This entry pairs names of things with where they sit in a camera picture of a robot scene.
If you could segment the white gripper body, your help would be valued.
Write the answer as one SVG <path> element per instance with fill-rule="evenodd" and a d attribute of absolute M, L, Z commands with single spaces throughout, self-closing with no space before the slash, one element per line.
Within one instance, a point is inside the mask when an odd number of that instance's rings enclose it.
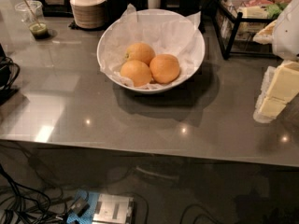
<path fill-rule="evenodd" d="M 291 0 L 278 16 L 272 50 L 283 60 L 299 60 L 299 0 Z"/>

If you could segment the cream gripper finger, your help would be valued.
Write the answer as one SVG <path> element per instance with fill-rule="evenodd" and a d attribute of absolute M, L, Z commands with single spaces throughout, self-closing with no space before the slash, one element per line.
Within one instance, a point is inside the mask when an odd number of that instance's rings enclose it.
<path fill-rule="evenodd" d="M 258 99 L 258 114 L 262 117 L 275 119 L 286 107 L 280 100 L 260 96 Z"/>
<path fill-rule="evenodd" d="M 299 63 L 283 61 L 275 70 L 266 95 L 284 103 L 290 102 L 299 93 Z"/>

